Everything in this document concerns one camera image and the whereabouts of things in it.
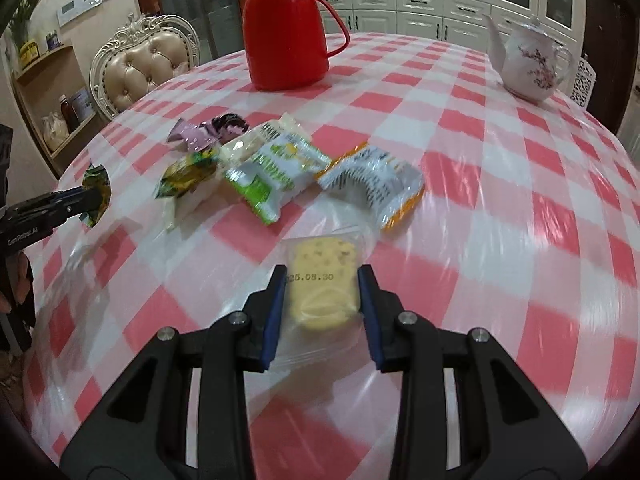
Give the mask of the red white checkered tablecloth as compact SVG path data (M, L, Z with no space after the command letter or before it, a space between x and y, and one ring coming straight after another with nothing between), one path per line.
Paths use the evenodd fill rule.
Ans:
M179 119L292 116L331 157L370 144L408 162L425 192L382 232L311 186L267 226L232 188L165 226L156 187L180 156ZM28 253L38 307L24 388L29 428L58 460L160 330L238 310L288 245L338 236L380 285L435 325L484 327L546 397L589 463L639 404L639 174L624 147L562 94L503 89L488 59L443 42L357 35L313 86L266 93L235 53L163 84L107 125L62 188L103 166L112 200L93 228L70 220Z

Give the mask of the wooden wall shelf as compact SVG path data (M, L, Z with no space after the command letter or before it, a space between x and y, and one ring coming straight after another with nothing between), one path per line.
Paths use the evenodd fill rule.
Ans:
M12 90L29 132L41 155L55 177L59 178L80 151L106 126L106 121L93 104L72 44L63 44L40 55L24 70L11 75ZM78 94L80 104L88 110L79 110L77 128L56 148L46 141L43 119L50 113L61 114L60 96L71 100Z

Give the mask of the pink purple snack packet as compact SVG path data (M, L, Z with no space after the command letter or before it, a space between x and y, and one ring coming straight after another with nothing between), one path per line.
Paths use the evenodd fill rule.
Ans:
M188 152L197 152L212 145L224 145L246 133L250 125L233 113L216 116L206 122L192 124L180 118L167 136L168 143L179 143Z

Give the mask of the white lattice screen panel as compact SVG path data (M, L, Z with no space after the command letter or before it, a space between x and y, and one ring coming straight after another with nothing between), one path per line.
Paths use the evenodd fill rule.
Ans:
M570 86L570 99L584 110L587 108L597 81L597 73L581 58L577 65L576 74Z

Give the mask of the cream tufted chair left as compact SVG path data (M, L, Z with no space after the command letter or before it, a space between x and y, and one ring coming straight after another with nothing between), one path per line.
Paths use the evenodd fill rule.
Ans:
M89 89L100 114L112 120L166 81L199 65L200 40L185 18L129 15L93 57Z

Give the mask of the green yellow snack packet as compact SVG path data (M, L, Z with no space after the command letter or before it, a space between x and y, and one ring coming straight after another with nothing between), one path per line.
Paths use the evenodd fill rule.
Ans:
M171 231L211 196L219 185L221 156L218 146L186 153L160 177L154 198L163 204L163 224Z

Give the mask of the green garlic pea packet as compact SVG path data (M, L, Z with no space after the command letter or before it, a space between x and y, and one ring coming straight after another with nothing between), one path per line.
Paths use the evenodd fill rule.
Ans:
M80 220L92 229L105 214L112 197L111 180L103 165L89 164L82 177L82 189L87 192L87 205Z

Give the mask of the red thermos jug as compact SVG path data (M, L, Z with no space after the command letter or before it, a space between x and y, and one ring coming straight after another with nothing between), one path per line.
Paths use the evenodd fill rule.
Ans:
M318 6L341 29L344 42L330 51ZM326 0L245 0L243 39L250 80L262 91L308 87L329 70L329 58L349 46L350 32Z

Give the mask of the white floral teapot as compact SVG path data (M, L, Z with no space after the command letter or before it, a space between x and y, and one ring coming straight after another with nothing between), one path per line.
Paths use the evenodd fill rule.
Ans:
M524 23L514 22L506 40L489 15L484 14L483 20L489 34L491 67L514 96L540 103L573 73L576 60L572 51L548 35L535 15Z

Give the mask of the orange grey snack packet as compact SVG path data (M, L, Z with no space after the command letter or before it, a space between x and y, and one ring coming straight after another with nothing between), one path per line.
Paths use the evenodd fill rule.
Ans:
M381 231L403 222L425 190L418 168L370 143L333 159L314 177L323 191L367 209Z

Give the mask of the green white snack packet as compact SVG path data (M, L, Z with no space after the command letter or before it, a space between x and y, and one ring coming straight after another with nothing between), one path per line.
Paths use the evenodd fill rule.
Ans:
M224 177L265 224L279 221L282 208L314 183L332 159L294 132L281 133Z

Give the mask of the clear yellow biscuit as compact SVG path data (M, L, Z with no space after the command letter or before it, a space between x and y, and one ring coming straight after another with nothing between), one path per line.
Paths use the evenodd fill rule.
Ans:
M294 370L334 359L358 342L358 269L366 238L356 226L284 242L286 285L273 366Z

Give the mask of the beige nut snack packet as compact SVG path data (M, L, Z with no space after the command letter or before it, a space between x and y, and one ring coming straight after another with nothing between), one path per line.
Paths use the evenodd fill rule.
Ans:
M219 163L223 167L238 166L256 153L264 144L270 142L283 133L296 133L309 140L302 125L290 114L285 113L280 118L270 119L268 122L249 128L224 144L219 149Z

